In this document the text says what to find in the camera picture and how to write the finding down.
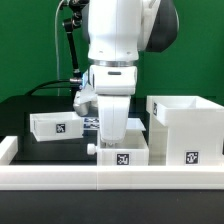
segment white container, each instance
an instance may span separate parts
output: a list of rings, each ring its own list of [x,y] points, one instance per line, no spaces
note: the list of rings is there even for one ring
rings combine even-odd
[[[37,141],[82,138],[83,119],[75,112],[31,114],[30,131]]]
[[[148,96],[151,165],[223,165],[224,107],[197,96]]]
[[[98,166],[148,166],[149,148],[141,130],[127,130],[124,141],[108,146],[97,134],[97,146],[88,145],[88,154],[97,153]]]

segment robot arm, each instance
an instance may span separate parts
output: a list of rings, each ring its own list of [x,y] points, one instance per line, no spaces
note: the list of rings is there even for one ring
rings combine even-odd
[[[150,45],[162,2],[172,0],[90,0],[87,6],[89,82],[98,99],[101,141],[109,145],[125,137],[138,50]]]

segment green wall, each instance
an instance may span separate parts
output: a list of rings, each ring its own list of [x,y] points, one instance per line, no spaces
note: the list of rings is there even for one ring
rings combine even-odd
[[[0,101],[56,79],[54,16],[58,2],[1,2]],[[163,53],[140,53],[136,96],[200,95],[224,105],[224,1],[174,2],[180,19],[178,38]],[[64,10],[59,19],[69,16],[70,10]],[[59,34],[61,77],[69,78],[71,62],[61,27]],[[74,36],[84,71],[88,67],[88,46],[80,32]]]

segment cable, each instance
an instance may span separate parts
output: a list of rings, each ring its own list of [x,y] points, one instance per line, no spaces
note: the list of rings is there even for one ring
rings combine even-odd
[[[41,87],[38,89],[33,89],[32,92],[30,91],[26,96],[31,96],[34,92],[41,90],[41,89],[70,89],[70,86],[52,86],[52,87]]]
[[[31,89],[27,93],[25,93],[25,96],[31,96],[37,90],[44,89],[45,86],[52,85],[52,84],[57,84],[57,83],[70,83],[70,80],[69,79],[64,79],[64,80],[62,79],[62,80],[54,80],[54,81],[42,83],[42,84],[36,86],[35,88]]]
[[[57,60],[57,79],[60,80],[60,57],[59,57],[59,46],[58,46],[58,14],[64,0],[61,0],[55,14],[55,49],[56,49],[56,60]]]

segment white platform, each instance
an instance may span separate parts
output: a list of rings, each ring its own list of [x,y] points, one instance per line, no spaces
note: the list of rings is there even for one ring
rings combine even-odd
[[[16,152],[17,138],[6,139],[4,152]],[[224,167],[0,166],[0,190],[109,189],[224,190]]]

